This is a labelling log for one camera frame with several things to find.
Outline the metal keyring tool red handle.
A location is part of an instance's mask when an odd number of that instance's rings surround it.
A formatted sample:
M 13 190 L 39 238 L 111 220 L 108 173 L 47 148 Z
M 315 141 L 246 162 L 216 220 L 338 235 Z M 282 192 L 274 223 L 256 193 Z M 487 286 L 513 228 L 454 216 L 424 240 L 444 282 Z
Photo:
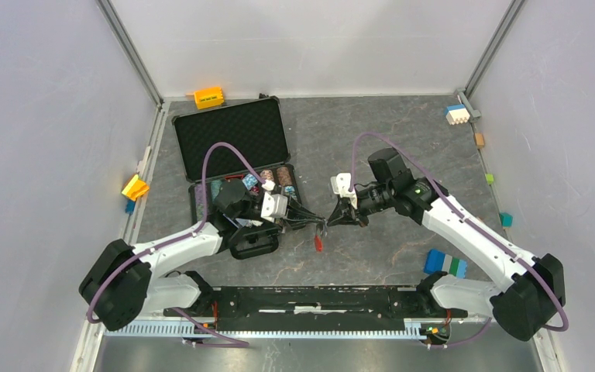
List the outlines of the metal keyring tool red handle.
M 323 242 L 322 237 L 325 233 L 325 224 L 323 222 L 318 222 L 315 225 L 315 236 L 314 236 L 314 246 L 315 250 L 320 253 L 323 251 Z

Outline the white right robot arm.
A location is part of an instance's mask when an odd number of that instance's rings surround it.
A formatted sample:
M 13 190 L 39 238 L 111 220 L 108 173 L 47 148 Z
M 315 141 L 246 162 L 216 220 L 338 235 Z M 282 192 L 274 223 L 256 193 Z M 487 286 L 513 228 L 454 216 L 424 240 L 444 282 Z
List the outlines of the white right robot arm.
M 350 173 L 331 177 L 337 205 L 329 227 L 366 226 L 372 214 L 393 209 L 444 238 L 471 259 L 488 281 L 459 278 L 436 270 L 418 285 L 416 304 L 427 316 L 445 308 L 494 319 L 510 336 L 529 341 L 566 303 L 564 268 L 550 253 L 537 257 L 509 242 L 470 214 L 439 183 L 416 178 L 400 153 L 385 148 L 369 165 L 375 180 L 364 188 Z

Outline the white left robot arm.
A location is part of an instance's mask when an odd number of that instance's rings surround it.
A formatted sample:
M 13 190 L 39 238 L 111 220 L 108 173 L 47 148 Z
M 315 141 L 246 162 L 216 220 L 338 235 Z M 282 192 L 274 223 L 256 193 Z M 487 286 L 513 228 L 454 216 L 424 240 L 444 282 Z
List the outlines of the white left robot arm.
M 212 294 L 193 275 L 171 277 L 172 270 L 224 250 L 241 259 L 266 254 L 266 248 L 243 253 L 237 247 L 239 239 L 261 227 L 325 223 L 270 180 L 261 182 L 258 193 L 240 179 L 226 181 L 210 202 L 212 213 L 180 232 L 147 243 L 108 243 L 78 288 L 88 304 L 88 321 L 116 331 L 139 315 L 167 308 L 204 315 L 212 307 Z

